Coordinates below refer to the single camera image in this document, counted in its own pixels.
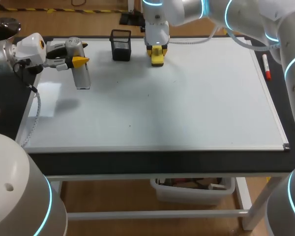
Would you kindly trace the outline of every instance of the white cable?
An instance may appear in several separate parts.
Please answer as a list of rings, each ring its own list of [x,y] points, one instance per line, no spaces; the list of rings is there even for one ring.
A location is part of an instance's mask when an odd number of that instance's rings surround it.
[[[213,38],[213,36],[215,35],[215,33],[219,30],[219,26],[215,26],[213,31],[211,32],[210,36],[206,39],[203,39],[203,40],[200,40],[200,41],[195,41],[195,42],[188,42],[188,41],[185,41],[185,42],[182,42],[182,41],[169,41],[169,43],[172,43],[172,44],[199,44],[199,43],[206,43],[208,42],[210,39]]]
[[[28,137],[24,140],[24,142],[22,142],[21,147],[24,147],[29,142],[31,136],[34,133],[34,130],[36,129],[36,127],[38,125],[38,118],[39,118],[39,115],[40,115],[40,108],[41,108],[41,99],[40,99],[39,92],[36,93],[36,97],[37,97],[38,106],[37,106],[37,113],[36,113],[36,117],[35,117],[35,120],[34,120],[34,124],[33,124],[32,128],[30,130],[30,133],[29,133]]]
[[[281,44],[272,44],[270,46],[264,46],[264,47],[256,47],[256,46],[252,46],[249,44],[246,44],[242,41],[240,41],[238,38],[236,38],[236,36],[233,34],[233,32],[230,29],[227,29],[227,33],[228,35],[240,46],[244,47],[244,48],[248,48],[254,51],[258,51],[258,52],[264,52],[264,51],[269,51],[271,49],[277,49],[281,47]]]

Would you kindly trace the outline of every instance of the wooden floor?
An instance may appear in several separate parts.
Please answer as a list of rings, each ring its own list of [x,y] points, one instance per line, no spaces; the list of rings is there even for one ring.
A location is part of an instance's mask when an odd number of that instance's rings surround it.
[[[70,8],[69,0],[2,0],[6,7]],[[79,9],[126,9],[126,0],[88,0]],[[80,14],[68,12],[0,12],[0,17],[14,17],[22,23],[20,36],[34,32],[42,35],[110,35],[112,29],[136,27],[118,24],[119,14]],[[213,23],[203,19],[185,26],[171,28],[171,35],[209,35]],[[266,183],[266,178],[247,178],[252,200]],[[200,206],[160,203],[148,180],[114,180],[67,182],[61,197],[68,212],[117,210],[203,209]],[[233,209],[234,197],[229,197],[218,209]],[[266,236],[262,221],[251,233],[244,233],[238,219],[169,219],[169,220],[108,220],[69,222],[68,236]]]

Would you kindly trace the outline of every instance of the items in bin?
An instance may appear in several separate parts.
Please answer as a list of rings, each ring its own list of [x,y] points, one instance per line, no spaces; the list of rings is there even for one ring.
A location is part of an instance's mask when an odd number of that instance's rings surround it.
[[[112,45],[113,60],[130,61],[131,31],[113,29],[109,41]]]
[[[222,178],[167,178],[160,185],[178,187],[178,188],[194,188],[204,190],[225,190],[225,186],[221,185]]]

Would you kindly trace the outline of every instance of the white bin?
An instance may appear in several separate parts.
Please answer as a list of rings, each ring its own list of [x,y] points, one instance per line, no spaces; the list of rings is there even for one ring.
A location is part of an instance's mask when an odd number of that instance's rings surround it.
[[[205,190],[163,186],[151,179],[150,183],[156,190],[157,199],[162,202],[188,203],[201,205],[217,205],[220,201],[235,191],[234,178],[222,178],[221,184],[226,190]]]

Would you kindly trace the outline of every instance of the plastic storage bin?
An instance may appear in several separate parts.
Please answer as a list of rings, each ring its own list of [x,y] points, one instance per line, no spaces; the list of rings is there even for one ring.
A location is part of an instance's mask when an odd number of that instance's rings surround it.
[[[113,29],[109,41],[112,44],[113,60],[130,61],[131,31]]]
[[[235,191],[234,178],[222,179],[221,184],[226,186],[226,190],[178,188],[159,185],[156,182],[158,179],[150,180],[152,187],[156,190],[157,199],[162,202],[217,205],[223,198]]]

